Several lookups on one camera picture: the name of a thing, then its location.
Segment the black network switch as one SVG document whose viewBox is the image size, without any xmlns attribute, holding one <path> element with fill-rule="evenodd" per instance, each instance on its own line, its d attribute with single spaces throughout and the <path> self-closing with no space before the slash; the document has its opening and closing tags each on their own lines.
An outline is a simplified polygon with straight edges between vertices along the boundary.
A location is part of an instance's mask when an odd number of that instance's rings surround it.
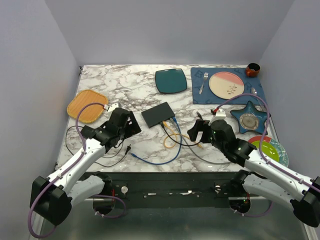
<svg viewBox="0 0 320 240">
<path fill-rule="evenodd" d="M 175 113 L 167 102 L 161 103 L 141 113 L 148 128 L 175 117 Z"/>
</svg>

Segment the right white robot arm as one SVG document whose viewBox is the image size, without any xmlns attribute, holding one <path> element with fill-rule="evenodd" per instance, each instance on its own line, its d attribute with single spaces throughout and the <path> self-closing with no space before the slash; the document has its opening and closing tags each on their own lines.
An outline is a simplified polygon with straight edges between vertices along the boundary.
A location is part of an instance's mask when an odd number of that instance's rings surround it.
<svg viewBox="0 0 320 240">
<path fill-rule="evenodd" d="M 202 133 L 200 142 L 211 144 L 232 163 L 244 167 L 238 179 L 230 183 L 230 191 L 241 196 L 245 192 L 276 202 L 293 211 L 304 224 L 320 225 L 320 178 L 310 178 L 265 157 L 246 140 L 237 138 L 223 119 L 209 123 L 196 120 L 187 131 L 191 141 Z"/>
</svg>

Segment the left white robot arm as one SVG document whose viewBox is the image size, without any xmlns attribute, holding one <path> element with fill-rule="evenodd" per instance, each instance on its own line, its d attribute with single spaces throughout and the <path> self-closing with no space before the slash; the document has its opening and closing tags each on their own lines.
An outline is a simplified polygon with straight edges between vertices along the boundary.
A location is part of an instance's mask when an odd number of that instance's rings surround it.
<svg viewBox="0 0 320 240">
<path fill-rule="evenodd" d="M 119 141 L 140 132 L 134 113 L 120 107 L 114 108 L 100 127 L 84 126 L 80 133 L 84 138 L 82 148 L 48 177 L 38 176 L 33 181 L 30 210 L 58 226 L 78 203 L 95 195 L 107 197 L 111 191 L 107 179 L 96 174 L 83 181 L 80 178 Z"/>
</svg>

